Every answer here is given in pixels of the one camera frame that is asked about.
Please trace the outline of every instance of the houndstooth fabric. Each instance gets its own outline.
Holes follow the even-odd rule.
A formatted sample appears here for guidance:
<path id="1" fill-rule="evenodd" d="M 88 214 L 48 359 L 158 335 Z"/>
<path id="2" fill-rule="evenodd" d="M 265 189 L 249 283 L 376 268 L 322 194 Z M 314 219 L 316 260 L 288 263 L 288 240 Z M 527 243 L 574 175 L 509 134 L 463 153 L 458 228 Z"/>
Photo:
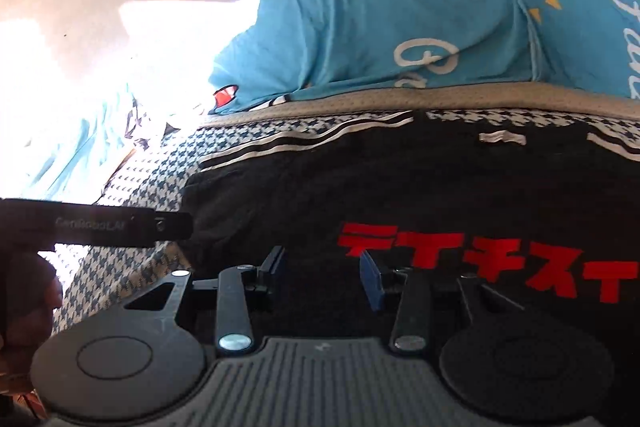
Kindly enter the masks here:
<path id="1" fill-rule="evenodd" d="M 278 132 L 319 134 L 356 116 L 376 118 L 386 114 L 391 112 L 272 120 L 200 129 L 193 134 L 174 133 L 166 136 L 159 148 L 136 153 L 114 176 L 98 203 L 178 210 L 182 188 L 198 169 L 198 159 L 203 155 Z M 426 115 L 431 120 L 488 121 L 495 126 L 532 123 L 546 127 L 584 122 L 640 147 L 640 123 L 631 120 L 524 109 L 430 110 Z M 55 330 L 68 328 L 172 270 L 185 267 L 186 260 L 177 249 L 165 246 L 164 243 L 145 249 L 59 245 L 49 257 L 66 289 L 65 303 L 55 317 Z"/>

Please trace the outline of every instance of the gray textured surface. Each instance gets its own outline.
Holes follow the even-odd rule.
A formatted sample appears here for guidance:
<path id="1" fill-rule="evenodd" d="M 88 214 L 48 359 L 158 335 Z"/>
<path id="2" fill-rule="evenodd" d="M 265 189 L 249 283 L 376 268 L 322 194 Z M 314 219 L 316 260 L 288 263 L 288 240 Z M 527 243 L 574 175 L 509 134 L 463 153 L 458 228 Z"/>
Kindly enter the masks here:
<path id="1" fill-rule="evenodd" d="M 372 110 L 535 108 L 640 120 L 640 103 L 542 82 L 478 84 L 436 89 L 366 89 L 319 100 L 288 102 L 226 116 L 207 116 L 203 127 L 224 127 L 271 118 L 322 116 Z"/>
<path id="2" fill-rule="evenodd" d="M 49 427 L 63 427 L 57 421 Z M 422 360 L 377 339 L 271 339 L 222 360 L 185 406 L 148 427 L 501 427 L 462 407 Z M 599 427 L 593 418 L 570 424 Z"/>

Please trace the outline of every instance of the cartoon character print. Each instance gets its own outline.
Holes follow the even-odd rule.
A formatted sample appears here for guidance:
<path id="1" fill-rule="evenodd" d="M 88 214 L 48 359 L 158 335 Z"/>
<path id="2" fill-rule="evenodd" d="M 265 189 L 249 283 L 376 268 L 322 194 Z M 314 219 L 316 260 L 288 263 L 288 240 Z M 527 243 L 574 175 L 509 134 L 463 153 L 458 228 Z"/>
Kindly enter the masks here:
<path id="1" fill-rule="evenodd" d="M 221 89 L 217 90 L 213 94 L 213 99 L 216 102 L 216 105 L 213 107 L 214 110 L 220 109 L 224 107 L 226 104 L 233 102 L 236 99 L 236 92 L 238 92 L 238 86 L 225 86 Z"/>

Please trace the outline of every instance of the white stripe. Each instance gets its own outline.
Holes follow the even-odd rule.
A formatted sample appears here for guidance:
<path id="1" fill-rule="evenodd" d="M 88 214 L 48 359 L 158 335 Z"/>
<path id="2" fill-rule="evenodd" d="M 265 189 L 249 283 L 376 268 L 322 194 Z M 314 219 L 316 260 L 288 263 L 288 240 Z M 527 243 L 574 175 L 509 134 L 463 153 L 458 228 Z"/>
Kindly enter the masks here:
<path id="1" fill-rule="evenodd" d="M 255 107 L 252 107 L 251 109 L 249 109 L 249 111 L 260 111 L 261 109 L 266 109 L 267 107 L 271 107 L 271 100 L 267 100 L 264 103 L 261 103 L 260 105 L 256 105 Z"/>
<path id="2" fill-rule="evenodd" d="M 379 118 L 375 118 L 376 121 L 386 121 L 386 120 L 391 120 L 392 118 L 395 118 L 396 116 L 401 116 L 403 114 L 407 114 L 410 113 L 411 111 L 401 111 L 401 112 L 396 112 L 393 114 L 390 114 L 388 116 L 382 116 Z M 231 147 L 231 149 L 226 149 L 224 151 L 221 152 L 215 152 L 213 154 L 207 154 L 206 156 L 203 156 L 202 158 L 200 158 L 200 163 L 204 163 L 207 162 L 209 160 L 214 160 L 215 158 L 220 158 L 222 156 L 227 156 L 230 154 L 235 154 L 239 151 L 241 151 L 242 149 L 246 149 L 247 147 L 254 147 L 254 146 L 258 146 L 258 145 L 265 145 L 268 144 L 269 142 L 272 142 L 274 140 L 280 139 L 280 138 L 302 138 L 302 139 L 308 139 L 308 140 L 315 140 L 318 138 L 322 138 L 328 134 L 331 134 L 332 132 L 335 131 L 335 128 L 341 125 L 345 125 L 345 124 L 350 124 L 353 123 L 355 124 L 356 122 L 362 121 L 362 120 L 373 120 L 372 118 L 354 118 L 354 120 L 348 120 L 346 122 L 342 122 L 334 127 L 332 127 L 331 129 L 329 129 L 328 131 L 325 131 L 322 134 L 310 134 L 308 132 L 300 132 L 300 131 L 282 131 L 280 133 L 274 134 L 273 136 L 267 136 L 265 138 L 260 138 L 258 140 L 253 140 L 251 142 L 247 142 L 247 143 L 242 143 L 240 145 L 236 145 L 235 147 Z"/>
<path id="3" fill-rule="evenodd" d="M 482 132 L 479 134 L 481 142 L 498 143 L 498 142 L 516 142 L 520 145 L 527 144 L 527 137 L 524 134 L 515 134 L 507 130 L 496 131 L 492 133 Z"/>
<path id="4" fill-rule="evenodd" d="M 607 136 L 619 139 L 627 147 L 631 147 L 631 149 L 640 149 L 640 144 L 634 142 L 633 140 L 629 140 L 628 138 L 625 138 L 624 136 L 620 136 L 620 133 L 616 133 L 615 131 L 610 130 L 610 128 L 607 127 L 606 125 L 603 125 L 603 124 L 597 123 L 597 122 L 591 122 L 590 125 L 593 125 L 601 133 L 606 134 Z"/>
<path id="5" fill-rule="evenodd" d="M 382 123 L 382 122 L 366 122 L 366 123 L 361 123 L 361 124 L 356 124 L 356 125 L 352 125 L 349 127 L 345 127 L 344 129 L 342 129 L 339 133 L 336 133 L 334 136 L 329 137 L 328 139 L 326 139 L 323 142 L 320 143 L 314 143 L 313 145 L 276 145 L 276 147 L 273 147 L 271 149 L 267 149 L 267 150 L 263 150 L 263 151 L 253 151 L 253 152 L 248 152 L 242 156 L 239 156 L 238 158 L 234 158 L 232 160 L 229 160 L 228 162 L 225 163 L 221 163 L 219 165 L 213 165 L 212 167 L 207 167 L 206 169 L 203 169 L 200 172 L 206 172 L 206 171 L 212 171 L 213 169 L 219 169 L 221 167 L 226 167 L 228 165 L 233 165 L 234 163 L 238 163 L 244 160 L 248 160 L 249 158 L 259 158 L 260 156 L 267 156 L 276 152 L 287 152 L 287 151 L 305 151 L 305 150 L 309 150 L 309 149 L 315 149 L 316 147 L 320 147 L 321 145 L 325 145 L 329 142 L 332 142 L 334 140 L 337 140 L 338 138 L 344 136 L 345 134 L 348 133 L 352 133 L 352 132 L 357 132 L 357 131 L 364 131 L 366 129 L 371 129 L 373 127 L 387 127 L 387 128 L 392 128 L 392 127 L 402 127 L 403 125 L 407 124 L 407 123 L 411 123 L 412 121 L 414 121 L 414 117 L 409 117 L 406 120 L 402 120 L 398 123 Z"/>
<path id="6" fill-rule="evenodd" d="M 587 135 L 587 140 L 594 142 L 594 144 L 599 145 L 600 147 L 604 147 L 604 149 L 606 149 L 607 151 L 619 154 L 627 160 L 631 160 L 632 162 L 640 162 L 640 154 L 631 154 L 624 147 L 622 147 L 622 145 L 603 140 L 602 138 L 600 138 L 600 136 L 597 136 L 592 132 Z"/>

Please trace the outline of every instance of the finger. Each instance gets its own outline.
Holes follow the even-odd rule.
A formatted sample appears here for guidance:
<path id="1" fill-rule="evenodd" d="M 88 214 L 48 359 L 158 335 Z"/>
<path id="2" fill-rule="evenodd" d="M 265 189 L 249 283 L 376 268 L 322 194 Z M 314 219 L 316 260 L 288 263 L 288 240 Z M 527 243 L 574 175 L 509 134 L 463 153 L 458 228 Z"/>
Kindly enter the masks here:
<path id="1" fill-rule="evenodd" d="M 51 336 L 52 329 L 53 313 L 43 305 L 9 323 L 6 328 L 6 345 L 28 347 L 41 344 Z"/>
<path id="2" fill-rule="evenodd" d="M 33 391 L 28 374 L 0 377 L 0 394 L 27 394 Z"/>
<path id="3" fill-rule="evenodd" d="M 49 286 L 44 292 L 44 301 L 47 308 L 55 310 L 62 307 L 62 284 L 57 277 L 53 277 Z"/>
<path id="4" fill-rule="evenodd" d="M 38 346 L 5 347 L 0 351 L 0 378 L 28 373 Z"/>

